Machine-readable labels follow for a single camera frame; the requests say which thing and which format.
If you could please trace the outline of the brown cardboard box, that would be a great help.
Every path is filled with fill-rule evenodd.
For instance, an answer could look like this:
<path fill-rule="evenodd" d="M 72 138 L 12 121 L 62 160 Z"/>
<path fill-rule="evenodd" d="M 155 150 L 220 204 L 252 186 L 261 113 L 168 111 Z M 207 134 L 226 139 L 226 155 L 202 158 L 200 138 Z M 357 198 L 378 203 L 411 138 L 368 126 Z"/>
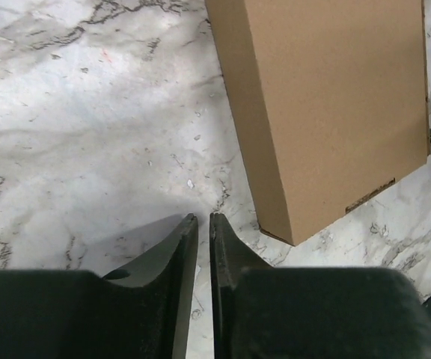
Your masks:
<path fill-rule="evenodd" d="M 422 1 L 208 1 L 260 231 L 297 245 L 427 162 Z"/>

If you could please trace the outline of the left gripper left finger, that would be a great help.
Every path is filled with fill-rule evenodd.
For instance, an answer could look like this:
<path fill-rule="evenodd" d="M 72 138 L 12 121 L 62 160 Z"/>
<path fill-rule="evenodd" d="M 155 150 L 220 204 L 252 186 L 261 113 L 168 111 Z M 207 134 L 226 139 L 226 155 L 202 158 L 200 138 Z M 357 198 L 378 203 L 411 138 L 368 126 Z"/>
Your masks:
<path fill-rule="evenodd" d="M 184 358 L 198 220 L 99 276 L 0 270 L 0 358 Z"/>

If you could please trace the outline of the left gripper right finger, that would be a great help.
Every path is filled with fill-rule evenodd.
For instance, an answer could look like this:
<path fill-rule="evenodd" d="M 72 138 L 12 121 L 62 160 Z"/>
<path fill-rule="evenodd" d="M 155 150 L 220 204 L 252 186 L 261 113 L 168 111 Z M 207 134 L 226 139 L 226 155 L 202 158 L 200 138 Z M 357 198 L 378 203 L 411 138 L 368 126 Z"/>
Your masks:
<path fill-rule="evenodd" d="M 380 267 L 276 268 L 210 216 L 217 358 L 431 358 L 410 280 Z"/>

